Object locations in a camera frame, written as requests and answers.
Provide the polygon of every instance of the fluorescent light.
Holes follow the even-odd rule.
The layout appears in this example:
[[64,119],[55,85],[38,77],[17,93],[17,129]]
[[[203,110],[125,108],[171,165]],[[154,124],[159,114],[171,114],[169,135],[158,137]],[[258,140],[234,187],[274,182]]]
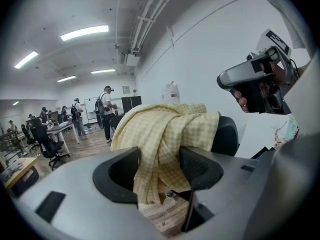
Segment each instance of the fluorescent light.
[[91,71],[91,74],[97,74],[97,73],[104,73],[104,72],[114,72],[115,69],[104,69],[104,70],[98,70],[98,71]]
[[79,29],[73,32],[70,32],[68,34],[64,34],[61,37],[63,41],[67,41],[72,38],[77,38],[81,37],[84,35],[89,35],[89,34],[94,34],[94,33],[101,33],[101,32],[109,32],[109,27],[108,25],[103,25],[103,26],[93,26],[93,27],[87,27],[83,29]]
[[75,76],[75,75],[72,75],[72,76],[69,76],[69,77],[60,79],[60,80],[58,80],[57,82],[60,83],[60,82],[67,81],[67,80],[70,80],[70,79],[73,79],[73,78],[76,78],[76,76]]
[[20,69],[24,64],[26,64],[28,61],[30,61],[32,58],[34,58],[35,56],[37,56],[38,53],[36,53],[35,51],[31,52],[27,57],[25,57],[23,60],[21,60],[17,65],[15,65],[14,67],[16,69]]

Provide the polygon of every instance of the black cabinet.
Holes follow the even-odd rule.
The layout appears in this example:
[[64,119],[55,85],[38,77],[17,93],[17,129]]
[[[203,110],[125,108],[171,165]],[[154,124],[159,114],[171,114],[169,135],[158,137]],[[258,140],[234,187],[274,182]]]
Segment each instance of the black cabinet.
[[131,104],[132,104],[132,107],[136,107],[136,106],[139,106],[142,104],[141,102],[141,96],[134,96],[134,97],[131,97]]
[[132,108],[141,105],[141,96],[122,97],[123,112],[127,113]]

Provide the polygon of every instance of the black pants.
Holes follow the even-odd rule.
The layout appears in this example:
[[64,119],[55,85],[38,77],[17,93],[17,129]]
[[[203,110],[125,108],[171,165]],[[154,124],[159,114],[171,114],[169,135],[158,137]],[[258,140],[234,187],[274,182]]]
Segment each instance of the black pants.
[[103,118],[103,127],[104,127],[104,135],[105,135],[105,138],[106,140],[109,140],[110,139],[110,120],[111,118],[113,118],[115,116],[115,114],[104,114],[102,116]]

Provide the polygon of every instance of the ceiling pipe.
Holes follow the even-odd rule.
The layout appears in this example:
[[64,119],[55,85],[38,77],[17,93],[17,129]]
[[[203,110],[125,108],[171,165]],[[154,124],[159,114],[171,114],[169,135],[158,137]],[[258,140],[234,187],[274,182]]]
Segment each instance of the ceiling pipe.
[[[167,5],[167,3],[169,2],[170,0],[165,0],[165,2],[162,4],[160,10],[156,13],[156,15],[154,16],[153,20],[155,21],[156,18],[159,16],[159,14],[161,13],[161,11],[165,8],[165,6]],[[152,27],[152,24],[149,25],[149,28],[147,29],[143,39],[142,39],[142,42],[140,44],[140,46],[138,47],[139,49],[141,48],[141,45],[144,43],[145,39],[146,39],[146,36],[148,35],[149,33],[149,30],[151,29]]]
[[[119,4],[120,0],[116,3],[116,11],[115,11],[115,44],[118,45],[118,14],[119,14]],[[118,68],[118,73],[120,72],[119,68],[119,55],[118,55],[118,48],[115,49],[115,55],[116,55],[116,63]]]
[[[146,15],[147,15],[147,13],[149,11],[149,8],[151,7],[153,2],[154,2],[154,0],[148,0],[148,2],[146,2],[146,5],[145,5],[144,10],[143,10],[142,15],[141,15],[142,18],[146,17]],[[131,53],[133,52],[134,48],[136,47],[136,43],[137,43],[137,40],[138,40],[138,36],[139,36],[140,30],[141,30],[142,24],[143,24],[143,19],[140,18],[138,26],[137,26],[136,31],[135,31],[133,44],[131,46]]]
[[[152,10],[151,16],[149,17],[150,20],[154,20],[154,16],[156,15],[158,9],[159,9],[160,6],[163,4],[163,2],[164,2],[164,0],[159,0],[159,2],[156,4],[154,10]],[[144,30],[143,30],[143,32],[142,32],[142,35],[140,36],[140,40],[139,40],[139,42],[138,42],[138,44],[137,44],[137,47],[138,47],[138,48],[140,48],[141,43],[142,43],[142,41],[143,41],[143,39],[144,39],[144,36],[146,35],[146,32],[147,32],[150,24],[151,24],[151,21],[147,21],[147,22],[146,22],[146,25],[144,26]]]

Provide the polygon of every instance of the office chair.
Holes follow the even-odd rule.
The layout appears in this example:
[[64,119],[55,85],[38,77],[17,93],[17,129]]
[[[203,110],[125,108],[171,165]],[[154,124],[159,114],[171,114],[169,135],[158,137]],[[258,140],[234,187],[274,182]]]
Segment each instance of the office chair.
[[53,171],[55,169],[55,165],[58,161],[65,164],[66,162],[63,161],[61,158],[70,157],[69,154],[60,155],[62,145],[64,144],[63,141],[54,142],[52,139],[49,138],[46,128],[42,125],[40,126],[33,126],[31,128],[31,133],[33,134],[35,140],[40,144],[41,152],[45,158],[50,159],[49,166]]
[[31,146],[30,150],[33,150],[33,149],[36,150],[36,145],[37,145],[36,140],[33,137],[31,137],[31,135],[29,134],[24,124],[21,124],[21,129],[24,136],[26,137],[26,143]]
[[115,116],[115,117],[111,118],[110,127],[111,127],[113,133],[116,131],[117,126],[123,117],[124,117],[123,115],[119,115],[119,116]]
[[[218,127],[213,139],[211,152],[234,157],[237,153],[238,147],[239,139],[235,122],[230,117],[220,116]],[[180,159],[180,168],[189,182],[192,182],[195,178],[197,178],[199,176],[198,174],[201,175],[204,174],[204,172],[208,173],[209,168],[202,164],[201,159],[203,158]],[[212,175],[215,174],[216,181],[218,181],[221,177],[221,173],[217,168],[215,168],[214,164],[211,167],[215,169],[215,173],[212,173]],[[190,201],[192,196],[191,190],[180,193],[172,190],[172,192],[187,201]]]

